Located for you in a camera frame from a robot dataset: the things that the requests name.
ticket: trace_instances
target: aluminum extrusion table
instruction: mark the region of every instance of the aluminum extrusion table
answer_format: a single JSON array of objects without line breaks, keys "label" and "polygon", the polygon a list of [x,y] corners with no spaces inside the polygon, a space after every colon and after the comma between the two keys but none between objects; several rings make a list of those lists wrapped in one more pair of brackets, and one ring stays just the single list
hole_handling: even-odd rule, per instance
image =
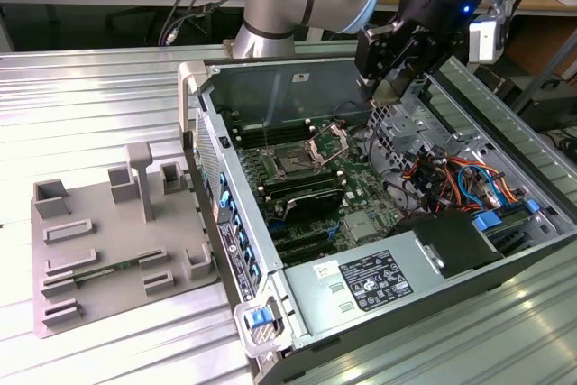
[{"label": "aluminum extrusion table", "polygon": [[[298,51],[352,54],[354,45],[336,41],[299,45]],[[57,176],[70,188],[105,181],[105,169],[123,160],[123,145],[142,140],[151,143],[154,170],[165,160],[184,164],[177,66],[222,56],[212,46],[0,58],[0,378],[25,384],[252,383],[220,283],[44,340],[32,333],[32,183]],[[455,84],[461,79],[459,86],[478,88],[464,73],[452,74]],[[570,166],[551,163],[539,150],[543,144],[511,123],[507,109],[495,107],[483,92],[470,89],[466,95],[577,200]],[[459,131],[470,129],[444,97],[434,95],[443,116]],[[314,369],[296,383],[573,384],[575,311],[577,243],[501,288]]]}]

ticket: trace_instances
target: blue tab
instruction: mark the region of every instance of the blue tab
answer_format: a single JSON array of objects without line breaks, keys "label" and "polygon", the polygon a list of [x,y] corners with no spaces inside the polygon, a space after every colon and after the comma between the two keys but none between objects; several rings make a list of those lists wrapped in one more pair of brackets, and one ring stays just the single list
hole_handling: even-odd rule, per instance
[{"label": "blue tab", "polygon": [[249,238],[246,237],[246,233],[244,232],[244,230],[241,230],[238,233],[238,239],[241,242],[241,248],[244,250],[249,243]]},{"label": "blue tab", "polygon": [[477,217],[473,220],[473,222],[479,227],[482,231],[490,229],[496,225],[500,225],[502,223],[501,219],[495,214],[494,211],[486,211],[477,214]]},{"label": "blue tab", "polygon": [[223,196],[220,197],[220,207],[227,207],[230,200],[231,200],[231,193],[229,191],[225,191],[223,193]]},{"label": "blue tab", "polygon": [[251,312],[249,316],[249,326],[251,328],[258,328],[259,326],[271,324],[274,321],[272,312],[269,308],[260,308]]},{"label": "blue tab", "polygon": [[254,253],[252,252],[251,247],[246,249],[246,252],[244,253],[244,261],[246,261],[248,264],[251,264],[252,261],[254,261]]},{"label": "blue tab", "polygon": [[541,206],[535,200],[533,200],[532,198],[529,198],[527,201],[527,208],[533,214],[536,214],[541,209]]},{"label": "blue tab", "polygon": [[256,284],[259,284],[261,282],[261,270],[259,270],[259,265],[256,263],[251,267],[251,274]]}]

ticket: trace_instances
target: orange wire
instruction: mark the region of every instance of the orange wire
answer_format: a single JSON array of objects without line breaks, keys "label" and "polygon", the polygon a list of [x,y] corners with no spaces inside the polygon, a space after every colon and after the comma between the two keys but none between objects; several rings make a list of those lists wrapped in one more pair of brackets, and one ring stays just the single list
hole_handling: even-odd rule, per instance
[{"label": "orange wire", "polygon": [[[492,171],[493,173],[499,173],[498,170],[493,169],[492,167],[489,167],[488,165],[483,164],[483,163],[480,162],[480,161],[467,161],[467,160],[464,160],[464,159],[458,158],[458,157],[452,157],[452,158],[449,158],[448,160],[449,160],[449,161],[452,161],[452,162],[456,162],[457,164],[460,164],[460,165],[462,165],[462,166],[467,166],[467,165],[470,165],[470,164],[475,164],[475,165],[477,165],[477,166],[479,166],[479,167],[483,167],[484,169],[487,169],[487,170],[489,170],[489,171]],[[499,190],[505,195],[505,197],[506,197],[508,200],[510,200],[510,201],[513,202],[513,203],[517,203],[518,200],[517,200],[517,199],[511,194],[511,192],[509,191],[508,186],[507,186],[507,182],[505,181],[504,178],[501,178],[501,183],[503,184],[503,188],[499,188]]]},{"label": "orange wire", "polygon": [[459,188],[457,187],[457,184],[455,183],[453,176],[451,176],[451,172],[449,171],[449,169],[447,169],[447,166],[444,166],[444,172],[447,174],[447,179],[449,179],[449,182],[451,182],[451,187],[453,187],[454,194],[456,195],[457,198],[457,205],[460,205],[461,192],[459,191]]}]

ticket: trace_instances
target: blue wire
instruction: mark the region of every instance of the blue wire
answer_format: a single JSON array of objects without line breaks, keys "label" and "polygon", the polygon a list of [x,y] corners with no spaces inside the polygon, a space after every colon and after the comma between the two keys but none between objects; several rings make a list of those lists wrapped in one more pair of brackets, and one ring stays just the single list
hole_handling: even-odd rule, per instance
[{"label": "blue wire", "polygon": [[485,206],[482,204],[482,202],[477,197],[470,195],[467,192],[467,190],[465,189],[465,186],[463,184],[463,171],[467,168],[477,169],[480,173],[482,173],[485,176],[485,178],[487,178],[487,180],[490,184],[490,187],[493,190],[493,193],[495,194],[495,197],[497,197],[499,202],[502,205],[508,204],[508,201],[504,203],[504,200],[503,200],[504,197],[502,197],[499,190],[495,186],[495,182],[493,182],[493,178],[491,177],[491,175],[483,167],[475,166],[474,164],[471,164],[469,166],[463,166],[461,168],[461,170],[459,170],[459,174],[457,175],[457,181],[459,183],[459,189],[461,190],[461,192],[463,193],[464,196],[466,196],[467,198],[469,198],[470,200],[475,202],[477,205],[479,205],[481,207],[481,209],[485,209]]}]

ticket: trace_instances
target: ribbed aluminum surface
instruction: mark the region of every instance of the ribbed aluminum surface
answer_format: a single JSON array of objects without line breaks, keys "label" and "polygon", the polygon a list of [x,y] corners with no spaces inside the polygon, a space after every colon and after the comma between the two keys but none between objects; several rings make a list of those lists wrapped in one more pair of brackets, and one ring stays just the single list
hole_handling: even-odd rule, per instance
[{"label": "ribbed aluminum surface", "polygon": [[220,283],[44,340],[32,333],[32,183],[105,182],[129,142],[151,144],[151,171],[174,160],[187,167],[177,67],[223,56],[220,46],[0,55],[0,381],[252,383]]},{"label": "ribbed aluminum surface", "polygon": [[[347,49],[354,46],[300,48]],[[151,142],[155,168],[164,160],[184,163],[175,71],[182,60],[210,57],[221,51],[0,58],[0,378],[6,383],[252,383],[220,284],[48,339],[32,334],[32,183],[62,177],[73,188],[105,181],[105,168],[124,160],[123,145],[141,140]],[[471,82],[466,74],[459,77]],[[486,97],[478,98],[482,104]],[[493,115],[495,103],[487,104],[485,113]],[[444,110],[457,129],[471,128],[449,105]],[[506,111],[500,115],[507,117]],[[532,160],[549,158],[541,153]],[[310,371],[297,383],[574,384],[576,311],[577,243],[501,288]]]}]

